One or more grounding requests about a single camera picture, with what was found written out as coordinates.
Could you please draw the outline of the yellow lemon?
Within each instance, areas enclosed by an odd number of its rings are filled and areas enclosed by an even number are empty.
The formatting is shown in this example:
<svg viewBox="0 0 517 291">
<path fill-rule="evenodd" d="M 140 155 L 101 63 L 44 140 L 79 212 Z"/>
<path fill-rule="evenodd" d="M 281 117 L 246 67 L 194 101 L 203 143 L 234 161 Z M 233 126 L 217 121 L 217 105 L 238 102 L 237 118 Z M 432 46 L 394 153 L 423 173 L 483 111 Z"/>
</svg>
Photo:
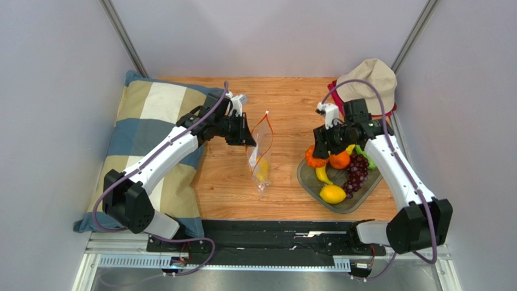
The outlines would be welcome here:
<svg viewBox="0 0 517 291">
<path fill-rule="evenodd" d="M 338 204 L 346 200 L 346 192 L 343 188 L 336 185 L 327 185 L 322 187 L 319 196 L 328 204 Z"/>
</svg>

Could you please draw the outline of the purple grape bunch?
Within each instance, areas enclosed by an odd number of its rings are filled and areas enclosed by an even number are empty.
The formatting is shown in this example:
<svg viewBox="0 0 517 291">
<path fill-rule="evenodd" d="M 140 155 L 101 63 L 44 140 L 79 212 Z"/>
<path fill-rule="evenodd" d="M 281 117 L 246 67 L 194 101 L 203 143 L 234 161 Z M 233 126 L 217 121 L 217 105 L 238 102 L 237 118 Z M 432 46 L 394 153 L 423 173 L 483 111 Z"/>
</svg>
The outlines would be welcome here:
<svg viewBox="0 0 517 291">
<path fill-rule="evenodd" d="M 351 161 L 346 168 L 347 182 L 343 185 L 347 199 L 352 199 L 368 180 L 369 162 L 363 155 L 352 154 Z"/>
</svg>

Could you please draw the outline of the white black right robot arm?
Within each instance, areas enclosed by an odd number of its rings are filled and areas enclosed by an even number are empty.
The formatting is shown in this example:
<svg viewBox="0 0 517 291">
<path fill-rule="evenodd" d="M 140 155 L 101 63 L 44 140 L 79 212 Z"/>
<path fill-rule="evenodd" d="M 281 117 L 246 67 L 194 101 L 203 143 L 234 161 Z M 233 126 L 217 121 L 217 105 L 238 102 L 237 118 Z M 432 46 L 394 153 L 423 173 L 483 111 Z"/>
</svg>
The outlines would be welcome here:
<svg viewBox="0 0 517 291">
<path fill-rule="evenodd" d="M 384 119 L 373 119 L 365 100 L 343 104 L 344 121 L 332 103 L 320 103 L 316 112 L 324 125 L 313 130 L 315 158 L 339 154 L 351 144 L 361 146 L 392 192 L 398 213 L 391 221 L 365 221 L 355 226 L 361 244 L 390 246 L 396 253 L 417 252 L 445 243 L 453 207 L 447 199 L 437 199 L 417 177 L 400 152 L 393 130 Z"/>
</svg>

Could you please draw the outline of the orange tangerine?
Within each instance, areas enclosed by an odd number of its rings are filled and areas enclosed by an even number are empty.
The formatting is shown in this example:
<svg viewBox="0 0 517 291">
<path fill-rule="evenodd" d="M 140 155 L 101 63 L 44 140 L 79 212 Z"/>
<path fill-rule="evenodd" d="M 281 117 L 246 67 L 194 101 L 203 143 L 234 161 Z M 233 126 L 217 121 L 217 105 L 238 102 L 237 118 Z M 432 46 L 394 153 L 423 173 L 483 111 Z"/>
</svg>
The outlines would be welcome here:
<svg viewBox="0 0 517 291">
<path fill-rule="evenodd" d="M 337 170 L 343 170 L 347 168 L 350 162 L 350 155 L 346 151 L 343 151 L 336 155 L 331 155 L 329 158 L 330 166 Z"/>
</svg>

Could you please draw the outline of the yellow pear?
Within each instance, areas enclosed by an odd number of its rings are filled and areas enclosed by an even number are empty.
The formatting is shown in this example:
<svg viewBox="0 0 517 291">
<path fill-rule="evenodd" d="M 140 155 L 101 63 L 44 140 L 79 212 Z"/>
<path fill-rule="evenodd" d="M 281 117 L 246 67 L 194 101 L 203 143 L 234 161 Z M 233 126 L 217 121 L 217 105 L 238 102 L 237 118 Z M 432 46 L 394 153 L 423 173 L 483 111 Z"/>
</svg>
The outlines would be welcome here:
<svg viewBox="0 0 517 291">
<path fill-rule="evenodd" d="M 267 182 L 269 180 L 269 161 L 266 158 L 257 158 L 254 169 L 254 175 L 259 182 Z"/>
</svg>

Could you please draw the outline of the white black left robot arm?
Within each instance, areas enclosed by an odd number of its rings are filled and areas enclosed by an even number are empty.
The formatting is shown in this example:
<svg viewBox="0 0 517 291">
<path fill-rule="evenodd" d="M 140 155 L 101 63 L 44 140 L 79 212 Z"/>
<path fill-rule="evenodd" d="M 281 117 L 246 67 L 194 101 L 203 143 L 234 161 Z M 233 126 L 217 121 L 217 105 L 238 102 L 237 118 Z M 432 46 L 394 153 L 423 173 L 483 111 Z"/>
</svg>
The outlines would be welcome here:
<svg viewBox="0 0 517 291">
<path fill-rule="evenodd" d="M 150 194 L 181 160 L 212 138 L 222 137 L 229 146 L 255 146 L 243 111 L 247 101 L 245 94 L 234 96 L 226 90 L 208 93 L 204 104 L 183 115 L 146 156 L 122 172 L 105 175 L 95 207 L 132 233 L 172 239 L 180 223 L 155 209 Z"/>
</svg>

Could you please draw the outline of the orange mini pumpkin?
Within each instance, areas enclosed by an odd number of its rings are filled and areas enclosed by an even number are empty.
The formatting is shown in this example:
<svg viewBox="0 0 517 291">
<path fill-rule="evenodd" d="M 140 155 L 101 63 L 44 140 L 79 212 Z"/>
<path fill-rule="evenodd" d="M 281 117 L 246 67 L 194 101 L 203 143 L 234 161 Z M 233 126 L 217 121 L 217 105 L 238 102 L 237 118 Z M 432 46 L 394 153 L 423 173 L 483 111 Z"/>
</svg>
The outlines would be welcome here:
<svg viewBox="0 0 517 291">
<path fill-rule="evenodd" d="M 314 169 L 326 166 L 329 159 L 328 158 L 327 159 L 315 158 L 315 157 L 313 157 L 313 153 L 314 153 L 314 145 L 311 145 L 305 151 L 305 161 L 306 161 L 307 165 Z"/>
</svg>

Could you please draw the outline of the clear orange zip top bag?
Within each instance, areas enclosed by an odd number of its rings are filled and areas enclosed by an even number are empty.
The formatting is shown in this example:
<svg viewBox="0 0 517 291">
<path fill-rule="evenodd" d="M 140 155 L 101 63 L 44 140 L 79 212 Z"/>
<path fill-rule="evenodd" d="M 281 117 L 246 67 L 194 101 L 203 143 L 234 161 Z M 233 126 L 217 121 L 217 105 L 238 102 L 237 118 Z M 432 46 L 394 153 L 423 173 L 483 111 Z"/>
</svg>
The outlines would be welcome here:
<svg viewBox="0 0 517 291">
<path fill-rule="evenodd" d="M 271 149 L 274 140 L 274 131 L 269 119 L 269 110 L 265 111 L 264 116 L 251 130 L 251 135 L 256 141 L 256 146 L 249 146 L 246 148 L 246 157 L 248 162 L 248 169 L 251 174 L 251 179 L 255 184 L 259 197 L 263 197 L 268 187 L 271 185 L 270 170 L 271 170 Z M 266 158 L 269 165 L 269 180 L 267 182 L 259 182 L 254 175 L 254 169 L 257 163 L 257 158 Z"/>
</svg>

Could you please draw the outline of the green cucumber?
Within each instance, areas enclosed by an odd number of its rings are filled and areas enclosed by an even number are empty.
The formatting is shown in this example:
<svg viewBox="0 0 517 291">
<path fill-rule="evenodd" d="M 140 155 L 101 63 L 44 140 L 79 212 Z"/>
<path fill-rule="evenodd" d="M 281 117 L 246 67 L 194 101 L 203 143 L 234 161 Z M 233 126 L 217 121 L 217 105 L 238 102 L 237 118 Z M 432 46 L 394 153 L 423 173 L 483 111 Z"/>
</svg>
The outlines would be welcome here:
<svg viewBox="0 0 517 291">
<path fill-rule="evenodd" d="M 357 144 L 354 149 L 358 155 L 362 156 L 368 162 L 367 168 L 369 170 L 374 170 L 377 168 L 375 162 L 366 154 L 366 152 L 361 148 L 360 145 Z"/>
</svg>

